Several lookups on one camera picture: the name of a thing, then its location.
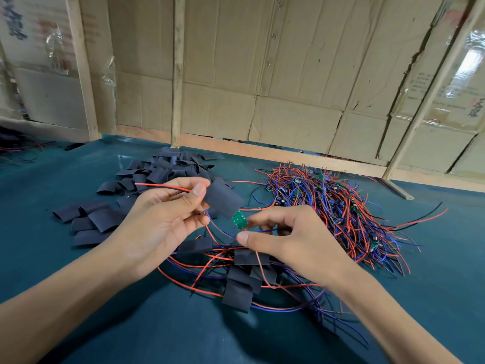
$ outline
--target wooden frame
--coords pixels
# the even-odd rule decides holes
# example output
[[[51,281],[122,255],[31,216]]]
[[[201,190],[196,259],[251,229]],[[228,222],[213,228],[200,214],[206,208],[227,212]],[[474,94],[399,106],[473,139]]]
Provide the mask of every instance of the wooden frame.
[[[95,122],[94,98],[91,88],[91,78],[89,65],[84,44],[82,31],[81,10],[79,0],[66,0],[69,21],[73,34],[73,43],[75,46],[76,59],[78,61],[78,70],[82,84],[82,93],[84,105],[86,107],[86,119],[90,128],[90,138],[98,133]],[[270,148],[265,146],[256,146],[252,144],[240,143],[229,140],[215,139],[201,135],[180,133],[181,107],[182,107],[182,81],[183,81],[183,46],[184,46],[184,21],[185,21],[185,0],[174,0],[174,76],[173,76],[173,107],[172,107],[172,130],[163,131],[157,129],[137,128],[125,125],[116,125],[116,134],[132,138],[151,140],[161,143],[171,143],[172,146],[187,146],[197,149],[211,150],[234,154],[245,157],[260,158],[263,160],[275,162],[293,162],[295,164],[305,164],[317,168],[326,168],[332,171],[349,172],[351,174],[381,177],[392,189],[407,199],[413,199],[408,193],[401,189],[390,180],[407,181],[409,183],[419,183],[425,185],[441,186],[453,189],[463,189],[469,191],[485,193],[485,183],[475,183],[453,175],[427,175],[398,169],[400,160],[403,158],[409,144],[416,132],[417,127],[422,122],[424,114],[429,109],[433,97],[436,95],[438,88],[443,83],[444,77],[450,70],[453,60],[457,56],[457,51],[461,48],[464,38],[470,33],[470,29],[477,20],[485,6],[485,0],[476,0],[470,15],[460,31],[455,43],[448,53],[439,74],[434,79],[428,94],[425,96],[410,128],[404,136],[401,144],[396,151],[388,167],[380,165],[371,165],[355,161],[346,161],[337,158],[311,155],[299,152],[293,152],[283,149]]]

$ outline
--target green work surface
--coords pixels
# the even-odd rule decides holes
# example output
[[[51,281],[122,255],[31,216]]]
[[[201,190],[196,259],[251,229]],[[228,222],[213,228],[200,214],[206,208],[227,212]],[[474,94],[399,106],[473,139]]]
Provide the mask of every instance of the green work surface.
[[[157,147],[160,144],[108,137],[69,152],[58,148],[33,152],[37,157],[33,164],[0,168],[0,301],[87,251],[71,248],[70,226],[56,222],[53,209],[80,199],[101,198],[95,194],[101,183],[114,180],[114,174],[132,158],[150,157]],[[255,169],[278,165],[227,154],[211,163],[216,175],[250,181],[264,181]],[[380,183],[350,178],[360,184],[361,194],[368,193],[383,208],[382,212],[369,204],[372,214],[389,220],[390,225],[420,217],[441,201],[449,208],[442,217],[406,230],[424,245],[422,253],[403,246],[411,275],[395,278],[384,270],[373,275],[459,359],[482,362],[485,195],[399,183],[416,197],[406,201]],[[254,184],[237,183],[235,190],[248,198],[254,188]],[[271,196],[264,192],[257,191],[258,199],[270,202]],[[105,198],[115,203],[115,197]],[[250,204],[258,205],[254,200]],[[230,220],[218,218],[216,224],[228,232],[234,230]],[[182,276],[182,272],[173,273]],[[351,330],[337,329],[335,335],[331,324],[326,323],[329,329],[324,329],[303,312],[236,312],[220,299],[190,296],[154,271],[94,313],[42,362],[386,362],[367,330],[360,323],[351,324],[369,340],[368,348],[353,338]]]

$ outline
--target wooden baseboard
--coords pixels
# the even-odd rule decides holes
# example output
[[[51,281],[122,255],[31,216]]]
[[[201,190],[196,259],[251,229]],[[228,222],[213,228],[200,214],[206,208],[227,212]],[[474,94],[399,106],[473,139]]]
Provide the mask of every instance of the wooden baseboard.
[[[161,143],[170,143],[171,140],[171,133],[169,131],[137,128],[126,125],[117,125],[116,134]],[[311,167],[326,168],[332,171],[349,172],[351,174],[365,175],[370,177],[382,177],[386,169],[385,166],[339,160],[336,158],[291,152],[284,149],[255,146],[246,143],[231,142],[228,140],[214,139],[193,134],[180,134],[180,145],[214,152],[235,154],[238,156],[260,158],[268,161],[284,163],[290,161],[298,165],[305,164]],[[445,188],[485,193],[485,184],[473,183],[471,181],[449,175],[435,176],[397,169],[393,172],[391,179],[407,181],[409,183],[441,186]]]
[[[88,142],[90,140],[88,130],[66,128],[37,121],[0,117],[0,125],[4,128],[18,130],[24,134],[39,138],[78,143]]]

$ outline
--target clear packing tape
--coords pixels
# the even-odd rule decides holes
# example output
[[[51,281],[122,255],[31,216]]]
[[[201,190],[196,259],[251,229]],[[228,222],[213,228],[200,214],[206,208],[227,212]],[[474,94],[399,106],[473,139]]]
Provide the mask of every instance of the clear packing tape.
[[[442,57],[466,18],[469,0],[448,0],[424,50],[407,75],[391,115],[412,120]],[[485,128],[485,12],[462,47],[446,84],[434,98],[424,122],[439,128],[480,132]]]

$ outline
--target wooden stick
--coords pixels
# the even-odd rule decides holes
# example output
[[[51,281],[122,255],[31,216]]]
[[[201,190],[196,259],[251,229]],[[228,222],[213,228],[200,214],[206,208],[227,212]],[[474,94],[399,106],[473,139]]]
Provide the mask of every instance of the wooden stick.
[[[416,130],[418,129],[425,116],[428,115],[428,112],[433,105],[433,100],[436,96],[438,96],[441,86],[443,85],[446,77],[452,69],[458,55],[462,51],[463,45],[470,35],[470,32],[475,26],[477,20],[479,19],[484,7],[485,0],[475,1],[475,4],[470,11],[470,14],[468,15],[460,31],[458,32],[458,36],[456,37],[455,42],[453,42],[453,45],[451,46],[448,54],[443,61],[443,64],[441,65],[436,76],[434,77],[434,80],[428,92],[424,96],[423,101],[413,118],[413,121],[409,125],[409,128],[407,129],[403,140],[399,144],[397,151],[391,160],[391,163],[387,167],[384,176],[382,177],[383,179],[390,180],[392,173],[403,159],[404,154],[406,153],[414,135],[416,134]]]
[[[170,140],[169,131],[137,128],[125,125],[117,125],[116,134],[161,143],[168,143]],[[280,162],[291,161],[297,165],[305,164],[311,167],[326,168],[332,171],[348,172],[370,177],[382,177],[385,171],[385,166],[292,152],[284,149],[255,146],[252,144],[209,138],[201,135],[182,133],[180,134],[180,145],[244,157],[260,158],[262,160],[274,161],[275,165]],[[485,193],[485,184],[474,183],[453,175],[435,176],[397,169],[393,175],[393,179],[407,181],[409,183],[442,186],[445,188]]]
[[[84,101],[84,110],[86,111],[89,140],[98,140],[100,139],[100,132],[98,131],[93,86],[91,85],[91,72],[89,70],[86,44],[84,42],[81,6],[79,0],[65,0],[65,3],[67,5],[67,15],[71,27],[72,44],[78,65],[79,82],[81,83],[82,99]]]
[[[180,146],[182,118],[183,44],[185,33],[185,0],[174,0],[174,79],[172,100],[173,147]]]

